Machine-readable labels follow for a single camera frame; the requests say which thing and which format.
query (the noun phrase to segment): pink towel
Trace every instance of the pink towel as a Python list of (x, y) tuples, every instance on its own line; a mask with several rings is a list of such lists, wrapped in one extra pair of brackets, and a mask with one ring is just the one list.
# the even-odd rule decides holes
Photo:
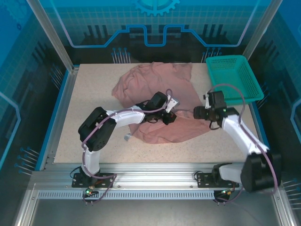
[(151, 63), (139, 65), (121, 76), (112, 91), (124, 108), (151, 99), (158, 91), (173, 91), (180, 104), (173, 110), (177, 115), (175, 122), (165, 125), (142, 123), (129, 125), (131, 134), (150, 144), (177, 143), (200, 136), (209, 129), (209, 123), (193, 118), (193, 108), (201, 105), (191, 79), (192, 64)]

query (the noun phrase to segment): plastic basket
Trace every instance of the plastic basket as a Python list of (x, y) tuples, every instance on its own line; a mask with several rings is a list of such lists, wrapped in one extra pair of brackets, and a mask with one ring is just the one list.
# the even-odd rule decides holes
[[(255, 75), (244, 56), (214, 56), (206, 59), (212, 85), (229, 83), (241, 90), (246, 103), (263, 99), (263, 92)], [(231, 87), (217, 87), (215, 91), (223, 91), (228, 105), (243, 103), (239, 93)]]

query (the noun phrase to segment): enclosure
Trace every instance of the enclosure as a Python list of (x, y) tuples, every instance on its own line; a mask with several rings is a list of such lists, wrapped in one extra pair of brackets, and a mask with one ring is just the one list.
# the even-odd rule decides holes
[[(292, 0), (0, 0), (0, 225), (299, 225), (301, 3)], [(100, 169), (118, 176), (93, 207), (73, 188), (82, 164), (79, 126), (140, 64), (191, 63), (191, 84), (212, 87), (206, 60), (243, 55), (264, 96), (246, 126), (282, 157), (274, 195), (247, 193), (219, 206), (197, 171), (245, 156), (223, 130), (147, 144), (118, 128)], [(238, 111), (242, 105), (234, 106)]]

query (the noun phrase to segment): aluminum frame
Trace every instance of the aluminum frame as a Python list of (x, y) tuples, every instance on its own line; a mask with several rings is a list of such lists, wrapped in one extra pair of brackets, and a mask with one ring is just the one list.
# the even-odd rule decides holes
[(272, 0), (269, 6), (267, 7), (264, 15), (262, 16), (258, 26), (256, 27), (248, 45), (246, 46), (243, 55), (250, 59), (251, 55), (253, 54), (254, 50), (256, 49), (259, 41), (261, 40), (262, 36), (266, 32), (269, 24), (271, 23), (274, 15), (277, 13), (279, 6), (281, 5), (283, 0)]
[(59, 36), (57, 35), (53, 25), (51, 24), (44, 8), (42, 7), (39, 0), (27, 0), (28, 5), (32, 9), (33, 13), (35, 14), (36, 18), (38, 19), (40, 25), (42, 26), (44, 32), (48, 36), (51, 44), (55, 48), (57, 54), (59, 55), (60, 59), (62, 60), (64, 66), (69, 72), (73, 72), (73, 63), (66, 52)]
[[(30, 225), (38, 200), (45, 199), (40, 194), (64, 194), (61, 198), (54, 194), (47, 199), (80, 199), (79, 194), (83, 189), (71, 188), (69, 176), (70, 171), (77, 166), (77, 164), (52, 164), (45, 171), (33, 172), (15, 226)], [(214, 164), (209, 163), (100, 164), (102, 172), (116, 172), (118, 174), (113, 188), (109, 191), (112, 198), (109, 197), (108, 199), (126, 199), (125, 197), (116, 198), (114, 193), (147, 194), (154, 192), (161, 194), (180, 193), (185, 194), (185, 197), (166, 198), (165, 196), (159, 197), (157, 195), (149, 199), (210, 199), (210, 197), (198, 198), (195, 194), (208, 192), (211, 194), (213, 190), (223, 188), (198, 188), (193, 174), (197, 170), (210, 172), (213, 166)], [(297, 221), (282, 186), (273, 197), (279, 225), (297, 226)]]

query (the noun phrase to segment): table surface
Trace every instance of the table surface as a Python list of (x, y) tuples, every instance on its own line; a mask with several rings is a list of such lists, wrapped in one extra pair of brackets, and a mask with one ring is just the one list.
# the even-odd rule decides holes
[[(78, 128), (98, 106), (106, 110), (122, 109), (111, 95), (119, 78), (138, 64), (90, 64), (80, 65), (64, 122), (55, 163), (80, 163), (81, 142)], [(211, 88), (206, 64), (193, 63), (191, 83), (201, 101)], [(240, 112), (242, 106), (235, 107)], [(242, 117), (246, 126), (257, 136), (249, 106)], [(101, 150), (102, 163), (173, 163), (173, 162), (236, 162), (245, 158), (231, 137), (222, 129), (209, 131), (182, 143), (146, 144), (124, 135), (128, 126), (114, 130), (108, 144)]]

